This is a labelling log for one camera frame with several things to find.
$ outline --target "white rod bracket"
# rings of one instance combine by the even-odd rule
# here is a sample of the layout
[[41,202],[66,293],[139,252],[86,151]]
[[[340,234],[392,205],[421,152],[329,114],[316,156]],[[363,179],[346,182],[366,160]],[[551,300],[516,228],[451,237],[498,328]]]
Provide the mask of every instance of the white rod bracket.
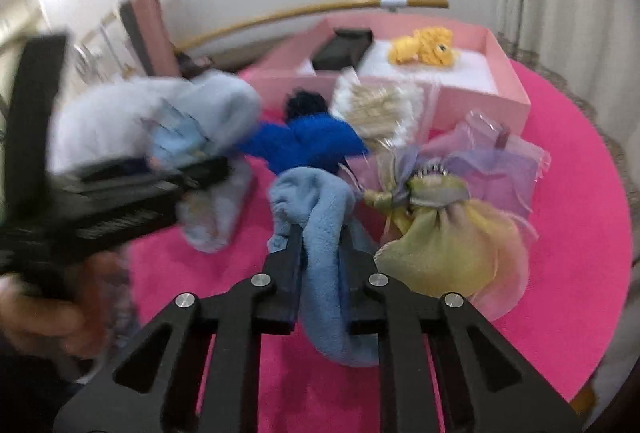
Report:
[[380,0],[380,7],[383,9],[396,10],[406,7],[408,0]]

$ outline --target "blue knitted fabric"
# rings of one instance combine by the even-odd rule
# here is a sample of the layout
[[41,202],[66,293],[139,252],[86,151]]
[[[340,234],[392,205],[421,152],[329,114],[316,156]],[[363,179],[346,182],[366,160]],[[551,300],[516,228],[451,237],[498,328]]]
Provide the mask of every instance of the blue knitted fabric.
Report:
[[348,123],[328,114],[295,118],[289,126],[263,123],[238,150],[267,160],[276,175],[297,166],[337,173],[345,157],[368,153]]

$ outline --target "yellow crochet lion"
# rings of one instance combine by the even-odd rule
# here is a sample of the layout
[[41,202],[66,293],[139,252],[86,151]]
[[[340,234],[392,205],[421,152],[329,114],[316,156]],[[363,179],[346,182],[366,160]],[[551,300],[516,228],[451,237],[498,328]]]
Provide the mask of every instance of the yellow crochet lion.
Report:
[[401,65],[420,61],[434,67],[451,67],[456,61],[453,32],[446,27],[427,27],[392,41],[389,63]]

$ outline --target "pink box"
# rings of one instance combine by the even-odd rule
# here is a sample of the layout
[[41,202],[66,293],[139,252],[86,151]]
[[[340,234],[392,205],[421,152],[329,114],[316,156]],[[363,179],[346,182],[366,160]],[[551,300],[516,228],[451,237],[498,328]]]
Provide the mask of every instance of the pink box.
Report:
[[[265,108],[281,108],[286,95],[295,88],[314,90],[330,102],[339,73],[321,71],[316,75],[308,75],[301,73],[299,69],[333,37],[334,28],[370,28],[375,40],[390,40],[411,35],[415,29],[427,26],[450,28],[456,49],[482,54],[486,58],[496,90],[496,93],[488,93],[463,89],[449,84],[451,82],[443,78],[433,127],[437,130],[449,130],[467,112],[479,110],[519,135],[527,121],[531,103],[509,58],[487,28],[447,18],[362,11],[331,14],[315,27],[292,36],[269,52],[247,71],[245,79],[263,97]],[[359,77],[366,84],[367,76]]]

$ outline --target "wooden rod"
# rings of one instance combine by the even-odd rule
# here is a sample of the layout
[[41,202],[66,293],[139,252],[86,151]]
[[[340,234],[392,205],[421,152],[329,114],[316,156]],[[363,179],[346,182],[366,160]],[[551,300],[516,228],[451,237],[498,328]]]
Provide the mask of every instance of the wooden rod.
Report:
[[[407,7],[431,7],[436,9],[449,9],[447,0],[407,0]],[[199,47],[207,41],[215,38],[226,36],[233,32],[238,32],[257,25],[266,23],[279,22],[280,20],[288,20],[299,16],[308,16],[310,14],[320,14],[322,12],[331,12],[332,10],[347,9],[375,9],[381,7],[380,0],[342,0],[340,2],[327,2],[325,4],[315,4],[312,6],[298,7],[296,9],[280,10],[266,16],[257,16],[245,22],[235,23],[228,27],[215,29],[198,36],[194,36],[175,46],[180,52],[185,52],[191,48]]]

